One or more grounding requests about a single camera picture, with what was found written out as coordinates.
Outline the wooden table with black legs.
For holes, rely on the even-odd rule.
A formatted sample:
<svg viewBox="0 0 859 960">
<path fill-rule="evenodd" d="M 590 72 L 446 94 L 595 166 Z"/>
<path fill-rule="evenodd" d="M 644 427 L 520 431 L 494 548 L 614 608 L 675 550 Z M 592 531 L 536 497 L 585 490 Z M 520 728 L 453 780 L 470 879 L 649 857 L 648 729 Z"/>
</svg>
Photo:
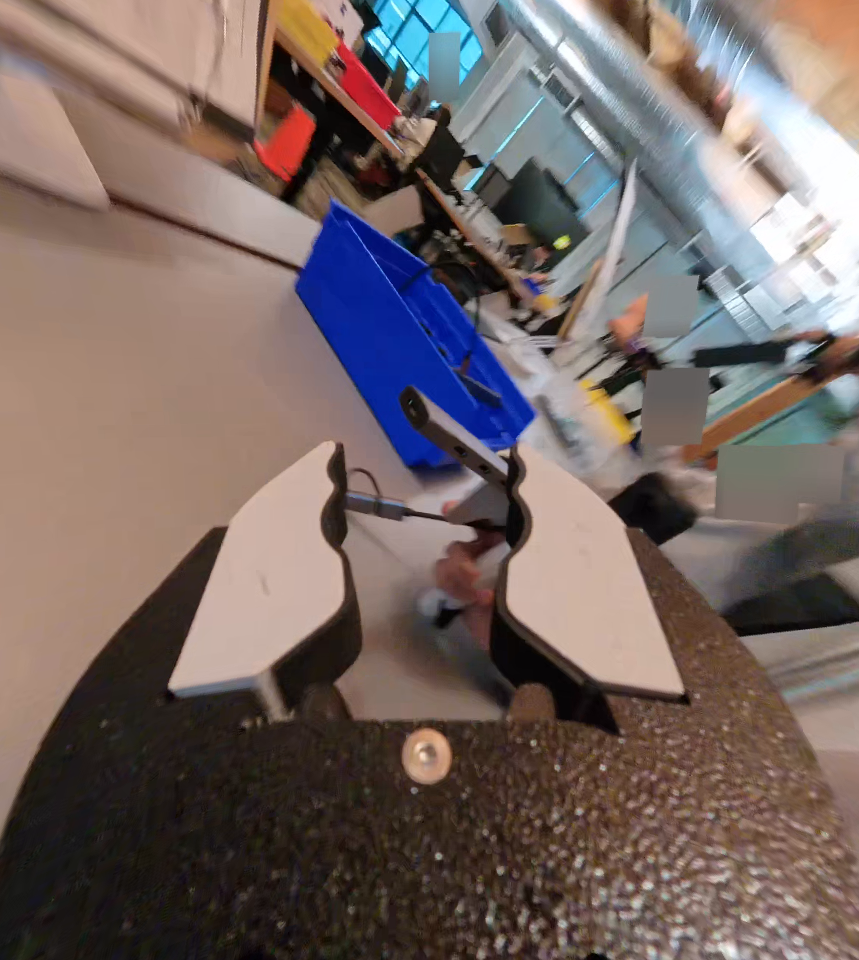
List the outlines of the wooden table with black legs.
<svg viewBox="0 0 859 960">
<path fill-rule="evenodd" d="M 277 30 L 269 60 L 268 77 L 312 116 L 315 129 L 298 171 L 286 186 L 280 199 L 294 206 L 318 163 L 335 138 L 350 142 L 367 138 L 388 151 L 393 160 L 404 156 L 400 142 L 378 126 L 343 88 L 336 75 L 316 64 L 294 40 Z"/>
</svg>

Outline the orange traffic cone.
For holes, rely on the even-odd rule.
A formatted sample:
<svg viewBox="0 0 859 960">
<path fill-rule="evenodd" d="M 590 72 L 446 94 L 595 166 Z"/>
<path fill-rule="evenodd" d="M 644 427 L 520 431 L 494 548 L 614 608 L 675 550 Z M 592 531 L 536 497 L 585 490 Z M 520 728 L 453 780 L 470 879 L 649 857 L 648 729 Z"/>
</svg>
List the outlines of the orange traffic cone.
<svg viewBox="0 0 859 960">
<path fill-rule="evenodd" d="M 316 118 L 302 104 L 292 102 L 276 126 L 253 149 L 262 166 L 280 181 L 289 184 L 309 152 L 316 132 Z"/>
</svg>

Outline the blue plastic bin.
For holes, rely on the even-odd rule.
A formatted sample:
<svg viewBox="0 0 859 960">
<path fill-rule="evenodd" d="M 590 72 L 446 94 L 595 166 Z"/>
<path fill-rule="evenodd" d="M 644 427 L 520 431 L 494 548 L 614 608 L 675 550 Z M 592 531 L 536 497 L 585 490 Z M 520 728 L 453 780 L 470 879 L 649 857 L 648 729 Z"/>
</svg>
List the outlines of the blue plastic bin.
<svg viewBox="0 0 859 960">
<path fill-rule="evenodd" d="M 408 422 L 415 387 L 489 450 L 510 449 L 535 410 L 476 321 L 430 266 L 333 200 L 295 291 L 400 461 L 434 471 L 453 458 Z"/>
</svg>

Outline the white poster board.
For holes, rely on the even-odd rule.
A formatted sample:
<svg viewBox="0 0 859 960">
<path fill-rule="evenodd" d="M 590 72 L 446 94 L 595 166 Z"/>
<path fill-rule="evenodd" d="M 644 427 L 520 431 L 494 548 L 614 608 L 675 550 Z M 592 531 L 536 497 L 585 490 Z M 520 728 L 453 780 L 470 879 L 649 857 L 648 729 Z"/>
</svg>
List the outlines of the white poster board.
<svg viewBox="0 0 859 960">
<path fill-rule="evenodd" d="M 634 156 L 623 174 L 609 239 L 600 258 L 572 301 L 558 331 L 561 346 L 575 345 L 592 333 L 604 310 L 616 272 L 624 255 L 624 247 L 637 204 L 639 158 Z"/>
</svg>

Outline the clear plastic bag of parts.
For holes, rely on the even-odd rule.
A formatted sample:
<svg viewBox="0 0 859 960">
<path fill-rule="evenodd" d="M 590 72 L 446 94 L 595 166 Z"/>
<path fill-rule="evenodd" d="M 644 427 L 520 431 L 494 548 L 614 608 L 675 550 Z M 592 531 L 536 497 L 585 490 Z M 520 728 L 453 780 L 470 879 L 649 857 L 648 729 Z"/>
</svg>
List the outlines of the clear plastic bag of parts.
<svg viewBox="0 0 859 960">
<path fill-rule="evenodd" d="M 623 451 L 608 414 L 567 374 L 540 374 L 530 401 L 573 473 L 588 476 L 600 471 Z"/>
</svg>

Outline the paper document stand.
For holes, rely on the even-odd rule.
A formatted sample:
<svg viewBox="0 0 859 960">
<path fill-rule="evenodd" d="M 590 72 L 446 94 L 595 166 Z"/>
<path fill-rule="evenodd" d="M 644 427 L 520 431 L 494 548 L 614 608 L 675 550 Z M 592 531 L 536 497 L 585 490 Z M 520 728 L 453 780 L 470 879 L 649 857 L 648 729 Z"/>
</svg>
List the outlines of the paper document stand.
<svg viewBox="0 0 859 960">
<path fill-rule="evenodd" d="M 166 134 L 252 138 L 268 2 L 0 1 L 0 177 L 89 210 L 109 196 L 61 96 Z"/>
</svg>

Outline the person's right hand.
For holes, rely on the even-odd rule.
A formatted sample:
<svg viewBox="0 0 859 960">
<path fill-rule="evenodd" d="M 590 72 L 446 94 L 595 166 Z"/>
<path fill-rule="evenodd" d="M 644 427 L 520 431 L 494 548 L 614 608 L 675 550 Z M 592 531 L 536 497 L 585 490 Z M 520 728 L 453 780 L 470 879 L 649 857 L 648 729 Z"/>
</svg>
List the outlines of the person's right hand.
<svg viewBox="0 0 859 960">
<path fill-rule="evenodd" d="M 451 542 L 436 561 L 435 585 L 456 610 L 471 639 L 482 650 L 490 648 L 495 592 L 482 570 L 482 562 L 506 543 L 502 532 L 474 530 L 468 541 Z"/>
</svg>

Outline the grey USB hub with cable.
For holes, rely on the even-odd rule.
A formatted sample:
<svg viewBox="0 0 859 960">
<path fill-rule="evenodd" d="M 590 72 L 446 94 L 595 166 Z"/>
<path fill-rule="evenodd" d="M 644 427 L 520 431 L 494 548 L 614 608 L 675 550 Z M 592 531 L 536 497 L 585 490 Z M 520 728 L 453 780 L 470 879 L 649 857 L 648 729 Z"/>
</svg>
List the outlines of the grey USB hub with cable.
<svg viewBox="0 0 859 960">
<path fill-rule="evenodd" d="M 399 395 L 399 405 L 409 424 L 439 450 L 453 456 L 481 481 L 505 480 L 508 490 L 509 463 L 506 457 L 493 452 L 456 420 L 446 414 L 415 387 L 406 387 Z M 391 522 L 417 519 L 446 522 L 445 512 L 417 510 L 408 504 L 386 498 L 379 493 L 358 491 L 346 493 L 343 506 L 347 512 Z M 473 530 L 496 530 L 504 527 L 468 527 Z"/>
</svg>

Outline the grey desk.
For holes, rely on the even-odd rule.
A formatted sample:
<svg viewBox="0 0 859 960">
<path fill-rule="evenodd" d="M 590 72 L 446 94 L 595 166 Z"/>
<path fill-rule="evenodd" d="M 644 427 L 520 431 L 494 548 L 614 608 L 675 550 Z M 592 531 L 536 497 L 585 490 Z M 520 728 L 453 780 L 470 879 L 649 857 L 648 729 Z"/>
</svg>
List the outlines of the grey desk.
<svg viewBox="0 0 859 960">
<path fill-rule="evenodd" d="M 220 528 L 327 440 L 438 514 L 292 273 L 144 214 L 0 182 L 0 958 L 483 958 L 494 906 L 422 789 L 419 718 L 488 719 L 412 601 L 472 532 L 350 516 L 365 645 L 341 682 L 389 724 L 270 725 L 169 678 Z"/>
</svg>

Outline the red plastic bin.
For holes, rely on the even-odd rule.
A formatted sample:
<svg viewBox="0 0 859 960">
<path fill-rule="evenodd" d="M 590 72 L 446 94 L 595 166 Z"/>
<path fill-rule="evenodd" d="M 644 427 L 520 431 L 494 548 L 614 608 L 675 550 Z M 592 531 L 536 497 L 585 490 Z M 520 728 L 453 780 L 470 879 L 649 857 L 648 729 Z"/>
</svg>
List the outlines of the red plastic bin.
<svg viewBox="0 0 859 960">
<path fill-rule="evenodd" d="M 338 44 L 335 54 L 343 64 L 340 79 L 343 90 L 376 126 L 386 133 L 390 132 L 397 118 L 401 116 L 396 103 L 344 42 Z"/>
</svg>

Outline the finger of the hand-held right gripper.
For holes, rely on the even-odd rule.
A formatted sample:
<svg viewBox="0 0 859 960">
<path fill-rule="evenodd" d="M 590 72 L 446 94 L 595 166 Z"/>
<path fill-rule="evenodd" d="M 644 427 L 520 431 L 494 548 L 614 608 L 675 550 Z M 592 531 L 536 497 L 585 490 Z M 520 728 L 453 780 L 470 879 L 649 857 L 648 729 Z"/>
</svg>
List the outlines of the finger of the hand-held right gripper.
<svg viewBox="0 0 859 960">
<path fill-rule="evenodd" d="M 508 511 L 507 481 L 479 481 L 445 507 L 445 521 L 457 526 L 505 527 Z"/>
</svg>

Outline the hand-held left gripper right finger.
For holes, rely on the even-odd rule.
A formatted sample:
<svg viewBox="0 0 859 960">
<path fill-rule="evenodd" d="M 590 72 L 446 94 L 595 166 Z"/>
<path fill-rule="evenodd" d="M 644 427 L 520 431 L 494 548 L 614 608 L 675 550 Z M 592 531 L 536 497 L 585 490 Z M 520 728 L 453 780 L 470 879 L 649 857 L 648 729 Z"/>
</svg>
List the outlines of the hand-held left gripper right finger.
<svg viewBox="0 0 859 960">
<path fill-rule="evenodd" d="M 533 446 L 507 467 L 505 541 L 490 655 L 516 689 L 548 691 L 556 718 L 620 731 L 608 696 L 685 705 L 686 687 L 627 525 Z"/>
</svg>

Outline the yellow plastic bin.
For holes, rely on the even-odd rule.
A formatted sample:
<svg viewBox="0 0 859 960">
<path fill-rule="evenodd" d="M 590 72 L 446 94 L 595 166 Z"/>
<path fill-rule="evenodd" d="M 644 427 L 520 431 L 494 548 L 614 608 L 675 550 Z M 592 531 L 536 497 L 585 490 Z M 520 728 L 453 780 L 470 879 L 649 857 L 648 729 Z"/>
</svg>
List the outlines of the yellow plastic bin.
<svg viewBox="0 0 859 960">
<path fill-rule="evenodd" d="M 623 409 L 616 404 L 604 388 L 591 378 L 578 380 L 591 417 L 598 431 L 611 444 L 627 447 L 632 444 L 637 430 Z"/>
<path fill-rule="evenodd" d="M 277 31 L 290 39 L 315 66 L 323 68 L 340 46 L 331 24 L 310 1 L 281 1 Z"/>
</svg>

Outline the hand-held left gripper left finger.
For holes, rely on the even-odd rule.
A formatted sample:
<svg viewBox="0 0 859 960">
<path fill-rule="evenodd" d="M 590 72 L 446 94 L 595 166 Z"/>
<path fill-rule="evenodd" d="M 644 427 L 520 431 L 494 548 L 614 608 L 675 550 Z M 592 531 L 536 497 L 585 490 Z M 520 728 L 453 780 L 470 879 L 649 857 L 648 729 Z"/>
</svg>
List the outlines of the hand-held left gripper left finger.
<svg viewBox="0 0 859 960">
<path fill-rule="evenodd" d="M 174 697 L 249 691 L 278 721 L 351 668 L 362 617 L 347 493 L 343 445 L 326 440 L 237 512 L 170 675 Z"/>
</svg>

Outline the silver ventilation duct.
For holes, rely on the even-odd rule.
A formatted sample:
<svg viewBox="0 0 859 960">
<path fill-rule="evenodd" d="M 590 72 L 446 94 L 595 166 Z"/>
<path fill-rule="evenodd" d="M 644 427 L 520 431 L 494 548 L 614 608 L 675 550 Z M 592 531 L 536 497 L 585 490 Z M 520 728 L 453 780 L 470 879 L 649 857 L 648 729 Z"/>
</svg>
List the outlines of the silver ventilation duct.
<svg viewBox="0 0 859 960">
<path fill-rule="evenodd" d="M 704 256 L 745 282 L 775 268 L 752 232 L 772 190 L 598 2 L 500 2 L 508 19 L 576 88 L 595 123 L 639 170 Z"/>
</svg>

